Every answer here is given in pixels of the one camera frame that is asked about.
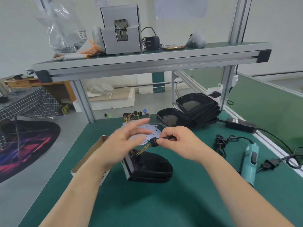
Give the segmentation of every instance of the left hand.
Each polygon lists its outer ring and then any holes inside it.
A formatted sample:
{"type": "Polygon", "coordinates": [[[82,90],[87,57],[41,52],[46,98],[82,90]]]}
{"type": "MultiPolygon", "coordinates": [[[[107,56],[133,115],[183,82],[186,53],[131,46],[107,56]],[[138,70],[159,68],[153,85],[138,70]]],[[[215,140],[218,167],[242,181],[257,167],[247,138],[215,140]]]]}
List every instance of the left hand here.
{"type": "Polygon", "coordinates": [[[132,140],[129,140],[130,137],[138,134],[152,134],[151,130],[138,128],[138,126],[148,123],[149,120],[149,118],[139,119],[117,129],[90,158],[97,161],[97,164],[105,167],[106,170],[110,169],[114,164],[120,162],[131,149],[146,139],[145,135],[137,136],[132,140]]]}

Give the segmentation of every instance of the forearm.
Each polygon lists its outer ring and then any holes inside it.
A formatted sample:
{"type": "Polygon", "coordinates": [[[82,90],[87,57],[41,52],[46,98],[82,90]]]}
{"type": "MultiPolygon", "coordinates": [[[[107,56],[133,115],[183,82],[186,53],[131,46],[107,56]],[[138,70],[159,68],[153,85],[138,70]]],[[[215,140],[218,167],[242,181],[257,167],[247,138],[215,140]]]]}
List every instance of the forearm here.
{"type": "Polygon", "coordinates": [[[214,182],[236,226],[293,226],[216,152],[207,150],[200,163],[214,182]]]}
{"type": "Polygon", "coordinates": [[[102,166],[86,162],[40,226],[88,226],[104,172],[102,166]]]}

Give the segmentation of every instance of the finger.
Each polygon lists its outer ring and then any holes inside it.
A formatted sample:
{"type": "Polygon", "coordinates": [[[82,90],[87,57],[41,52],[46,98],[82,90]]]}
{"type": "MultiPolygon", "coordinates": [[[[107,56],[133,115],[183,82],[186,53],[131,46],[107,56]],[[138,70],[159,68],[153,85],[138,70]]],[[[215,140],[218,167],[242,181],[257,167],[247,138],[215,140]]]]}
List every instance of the finger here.
{"type": "Polygon", "coordinates": [[[177,148],[178,143],[175,141],[171,141],[171,140],[167,140],[167,139],[157,139],[157,144],[159,144],[162,147],[171,149],[173,151],[175,151],[175,149],[177,148]]]}
{"type": "Polygon", "coordinates": [[[146,140],[146,136],[145,135],[137,136],[134,139],[127,141],[127,148],[129,150],[134,149],[136,146],[140,145],[145,140],[146,140]]]}
{"type": "Polygon", "coordinates": [[[129,133],[128,138],[132,137],[133,135],[139,135],[139,134],[150,135],[152,134],[152,131],[145,128],[136,128],[129,133]]]}
{"type": "Polygon", "coordinates": [[[173,135],[175,137],[178,136],[178,127],[169,126],[169,127],[164,128],[160,135],[160,138],[164,138],[164,137],[171,136],[171,135],[173,135]]]}
{"type": "Polygon", "coordinates": [[[149,118],[138,119],[134,122],[130,122],[127,126],[121,128],[121,129],[123,130],[123,132],[130,132],[133,129],[137,128],[138,126],[148,123],[149,121],[150,121],[149,118]]]}

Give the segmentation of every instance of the wooden drawer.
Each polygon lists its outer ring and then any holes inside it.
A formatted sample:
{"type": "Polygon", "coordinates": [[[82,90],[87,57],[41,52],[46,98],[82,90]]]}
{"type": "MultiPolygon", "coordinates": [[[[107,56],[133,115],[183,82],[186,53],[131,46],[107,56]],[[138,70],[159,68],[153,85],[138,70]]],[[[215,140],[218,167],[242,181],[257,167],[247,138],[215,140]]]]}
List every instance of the wooden drawer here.
{"type": "Polygon", "coordinates": [[[24,81],[7,81],[6,84],[10,87],[10,88],[27,88],[27,87],[31,87],[31,84],[28,80],[24,81]]]}

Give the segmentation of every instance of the clear plastic bag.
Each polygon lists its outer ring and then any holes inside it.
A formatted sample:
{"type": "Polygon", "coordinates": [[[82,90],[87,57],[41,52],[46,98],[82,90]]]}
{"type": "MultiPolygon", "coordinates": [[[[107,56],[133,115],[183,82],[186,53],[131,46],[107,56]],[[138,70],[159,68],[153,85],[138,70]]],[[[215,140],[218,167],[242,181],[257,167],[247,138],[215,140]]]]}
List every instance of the clear plastic bag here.
{"type": "Polygon", "coordinates": [[[87,41],[86,30],[72,4],[66,8],[62,4],[51,3],[45,15],[37,20],[48,29],[49,45],[56,54],[75,53],[87,41]]]}

